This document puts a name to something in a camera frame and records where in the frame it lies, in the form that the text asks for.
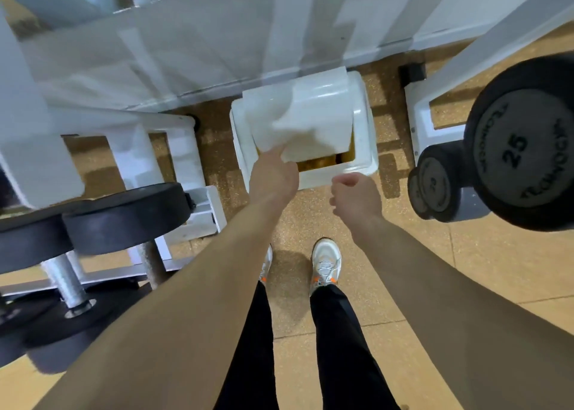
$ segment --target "white sneaker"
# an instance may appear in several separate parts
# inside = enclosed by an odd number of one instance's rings
[[[321,238],[315,242],[311,254],[313,277],[311,277],[312,295],[319,286],[336,285],[341,272],[341,250],[330,238]]]
[[[267,249],[267,255],[265,256],[265,262],[263,262],[263,268],[261,269],[261,274],[259,274],[259,281],[265,285],[267,283],[267,274],[269,274],[269,268],[271,268],[271,262],[273,261],[273,249],[271,244]]]

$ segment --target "person's left hand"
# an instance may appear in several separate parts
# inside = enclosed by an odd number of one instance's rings
[[[267,203],[283,211],[299,188],[299,170],[295,162],[283,162],[285,145],[259,155],[249,180],[249,200]]]

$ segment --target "pant leg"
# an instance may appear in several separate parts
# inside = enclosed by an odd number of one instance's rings
[[[345,294],[335,285],[318,288],[311,313],[323,408],[399,410]]]
[[[261,282],[257,282],[248,317],[214,407],[216,410],[238,408],[279,408],[275,390],[271,309]]]

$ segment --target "fist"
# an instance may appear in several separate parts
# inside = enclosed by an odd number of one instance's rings
[[[369,231],[370,223],[382,219],[381,195],[377,185],[360,173],[333,177],[329,204],[351,231],[355,242]]]
[[[253,165],[249,179],[249,201],[266,203],[283,211],[299,188],[299,170],[295,162],[283,162],[285,146],[263,152]]]

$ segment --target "tan floor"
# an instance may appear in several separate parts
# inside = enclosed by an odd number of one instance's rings
[[[445,261],[509,300],[574,334],[574,232],[537,233],[511,226],[494,215],[477,221],[441,224],[417,218],[406,194],[406,176],[413,165],[404,94],[397,67],[425,60],[433,73],[465,43],[426,52],[395,55],[363,65],[369,101],[375,116],[379,173],[373,178],[384,196],[384,214],[404,227]],[[574,48],[574,25],[567,25],[528,46],[512,58],[485,71],[432,104],[437,126],[463,123],[482,87],[509,65],[532,56]],[[247,194],[235,159],[229,123],[232,99],[205,102],[180,109],[202,121],[198,135],[205,178],[216,185],[228,219],[246,203]],[[162,167],[169,177],[169,158],[163,137],[154,137]],[[121,189],[105,143],[69,143],[88,185],[88,196]],[[328,187],[300,191],[287,207],[273,236],[275,261],[268,294],[276,337],[277,395],[289,409],[319,409],[321,394],[315,361],[315,330],[309,311],[309,255],[319,237],[335,239],[343,253],[341,289],[349,297],[363,326],[373,355],[399,404],[412,410],[460,408],[434,368],[383,283],[347,229],[331,214]],[[178,256],[197,253],[208,240],[179,245]],[[123,254],[86,262],[91,269],[127,263]],[[2,276],[10,282],[29,279],[38,270]],[[14,410],[29,409],[57,379],[35,373],[25,358],[0,370],[0,396]]]

